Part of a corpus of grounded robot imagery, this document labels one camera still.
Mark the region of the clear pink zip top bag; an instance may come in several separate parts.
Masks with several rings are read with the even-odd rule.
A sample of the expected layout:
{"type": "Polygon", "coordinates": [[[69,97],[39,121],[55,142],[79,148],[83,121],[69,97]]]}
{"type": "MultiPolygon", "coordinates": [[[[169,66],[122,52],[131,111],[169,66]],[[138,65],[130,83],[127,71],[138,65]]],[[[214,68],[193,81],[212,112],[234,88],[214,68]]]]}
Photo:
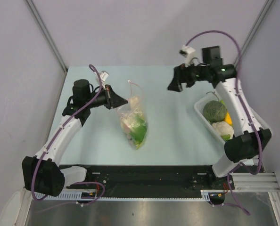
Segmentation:
{"type": "Polygon", "coordinates": [[[143,89],[140,85],[128,80],[130,95],[128,103],[116,108],[122,131],[133,149],[141,148],[148,132],[148,120],[144,108],[143,89]]]}

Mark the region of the green lettuce cabbage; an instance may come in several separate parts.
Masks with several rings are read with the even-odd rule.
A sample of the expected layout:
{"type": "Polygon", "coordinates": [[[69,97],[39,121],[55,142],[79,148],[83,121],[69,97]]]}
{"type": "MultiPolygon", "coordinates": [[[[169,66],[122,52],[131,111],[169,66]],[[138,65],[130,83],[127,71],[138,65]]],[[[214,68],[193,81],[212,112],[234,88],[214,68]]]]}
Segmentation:
{"type": "Polygon", "coordinates": [[[148,125],[147,122],[138,114],[131,118],[129,135],[134,145],[140,145],[146,136],[148,125]]]}

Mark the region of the yellow bell pepper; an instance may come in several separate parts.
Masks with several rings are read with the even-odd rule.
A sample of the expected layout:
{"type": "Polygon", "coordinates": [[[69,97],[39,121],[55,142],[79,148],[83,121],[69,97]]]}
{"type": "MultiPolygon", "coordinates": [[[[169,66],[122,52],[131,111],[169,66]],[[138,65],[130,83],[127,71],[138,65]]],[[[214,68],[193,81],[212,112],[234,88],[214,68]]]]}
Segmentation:
{"type": "Polygon", "coordinates": [[[229,125],[231,125],[231,126],[233,125],[232,119],[231,119],[231,117],[230,117],[229,112],[226,113],[225,118],[224,118],[224,121],[225,121],[226,123],[228,123],[229,125]]]}

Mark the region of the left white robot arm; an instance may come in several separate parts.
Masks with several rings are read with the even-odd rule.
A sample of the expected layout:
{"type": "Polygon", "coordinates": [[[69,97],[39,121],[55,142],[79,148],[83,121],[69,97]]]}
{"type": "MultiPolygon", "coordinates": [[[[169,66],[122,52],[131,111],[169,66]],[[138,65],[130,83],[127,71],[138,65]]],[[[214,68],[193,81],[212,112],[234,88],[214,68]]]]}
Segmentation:
{"type": "Polygon", "coordinates": [[[33,194],[58,196],[63,188],[79,184],[88,188],[93,184],[93,176],[86,168],[72,166],[60,169],[60,161],[69,143],[83,127],[91,109],[104,106],[115,109],[128,103],[117,95],[110,85],[104,85],[97,91],[88,80],[74,82],[73,94],[69,97],[56,131],[34,157],[27,156],[22,161],[25,188],[33,194]]]}

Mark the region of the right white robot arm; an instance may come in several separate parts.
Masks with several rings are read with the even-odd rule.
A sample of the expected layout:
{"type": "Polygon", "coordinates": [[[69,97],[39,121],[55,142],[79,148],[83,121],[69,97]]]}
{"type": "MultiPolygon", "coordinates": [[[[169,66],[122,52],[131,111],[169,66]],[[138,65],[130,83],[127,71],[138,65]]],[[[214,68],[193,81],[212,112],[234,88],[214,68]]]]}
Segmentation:
{"type": "Polygon", "coordinates": [[[213,173],[206,177],[207,185],[217,189],[223,184],[223,177],[243,160],[262,157],[272,133],[254,115],[238,82],[236,68],[223,64],[219,46],[203,48],[203,62],[198,65],[193,63],[196,51],[192,47],[182,46],[179,53],[185,57],[185,62],[174,67],[167,89],[182,92],[184,83],[190,88],[198,81],[207,81],[224,100],[232,120],[234,138],[225,142],[223,157],[212,166],[213,173]]]}

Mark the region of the white perforated plastic basket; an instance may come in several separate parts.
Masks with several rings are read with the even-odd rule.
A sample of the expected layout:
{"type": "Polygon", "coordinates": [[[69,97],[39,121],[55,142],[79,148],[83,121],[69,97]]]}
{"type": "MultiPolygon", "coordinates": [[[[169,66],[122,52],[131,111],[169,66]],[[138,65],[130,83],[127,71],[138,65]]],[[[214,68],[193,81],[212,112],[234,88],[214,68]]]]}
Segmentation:
{"type": "Polygon", "coordinates": [[[204,98],[195,103],[194,108],[206,128],[223,145],[258,148],[255,133],[249,122],[245,121],[246,115],[240,119],[245,133],[236,135],[236,123],[232,121],[223,99],[215,91],[207,92],[204,98]]]}

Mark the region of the green netted melon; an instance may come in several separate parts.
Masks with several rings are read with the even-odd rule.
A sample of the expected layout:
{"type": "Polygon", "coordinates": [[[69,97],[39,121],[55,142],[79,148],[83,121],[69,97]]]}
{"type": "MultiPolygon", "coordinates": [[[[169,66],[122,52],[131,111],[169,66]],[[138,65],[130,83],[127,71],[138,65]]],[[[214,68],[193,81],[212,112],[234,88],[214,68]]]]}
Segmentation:
{"type": "Polygon", "coordinates": [[[226,113],[225,105],[215,100],[209,101],[203,108],[203,116],[211,123],[223,121],[226,113]]]}

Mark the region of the white cauliflower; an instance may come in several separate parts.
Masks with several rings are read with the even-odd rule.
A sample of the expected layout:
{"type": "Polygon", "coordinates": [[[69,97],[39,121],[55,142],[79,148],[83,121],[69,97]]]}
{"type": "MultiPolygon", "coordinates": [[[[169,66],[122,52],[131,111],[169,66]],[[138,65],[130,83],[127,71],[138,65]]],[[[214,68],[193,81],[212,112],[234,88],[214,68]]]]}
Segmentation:
{"type": "Polygon", "coordinates": [[[225,121],[215,122],[212,124],[212,127],[223,140],[227,141],[233,138],[233,127],[225,121]]]}

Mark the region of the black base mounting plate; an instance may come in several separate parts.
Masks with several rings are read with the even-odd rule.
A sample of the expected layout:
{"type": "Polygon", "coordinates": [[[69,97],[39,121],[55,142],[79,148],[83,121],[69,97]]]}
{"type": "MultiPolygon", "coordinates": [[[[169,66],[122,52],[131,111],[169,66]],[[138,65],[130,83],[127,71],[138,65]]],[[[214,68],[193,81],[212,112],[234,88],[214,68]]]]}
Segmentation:
{"type": "Polygon", "coordinates": [[[234,188],[233,179],[218,178],[210,165],[84,165],[85,182],[100,182],[107,196],[128,195],[173,196],[198,190],[211,192],[234,188]]]}

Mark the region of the aluminium frame rail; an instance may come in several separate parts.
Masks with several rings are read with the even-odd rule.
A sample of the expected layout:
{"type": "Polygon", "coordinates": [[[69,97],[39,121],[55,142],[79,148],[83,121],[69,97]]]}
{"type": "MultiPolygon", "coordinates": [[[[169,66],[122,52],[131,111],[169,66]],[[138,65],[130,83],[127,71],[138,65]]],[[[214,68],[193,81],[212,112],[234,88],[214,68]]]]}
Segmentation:
{"type": "Polygon", "coordinates": [[[232,173],[235,192],[279,192],[280,187],[274,173],[232,173]]]}

